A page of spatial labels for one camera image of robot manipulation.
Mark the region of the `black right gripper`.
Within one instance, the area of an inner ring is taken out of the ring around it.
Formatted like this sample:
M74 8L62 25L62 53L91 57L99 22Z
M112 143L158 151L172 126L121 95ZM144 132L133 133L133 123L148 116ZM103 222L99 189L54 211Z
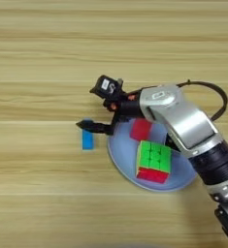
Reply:
M99 95L101 92L101 87L99 85L95 85L89 90L89 92ZM112 125L117 122L128 121L130 118L144 117L140 107L140 95L141 91L137 90L129 93L121 91L115 94L105 94L103 96L103 106L114 114L111 122ZM96 123L89 119L84 119L77 122L76 125L89 133L105 134L109 136L114 133L114 128L112 125Z

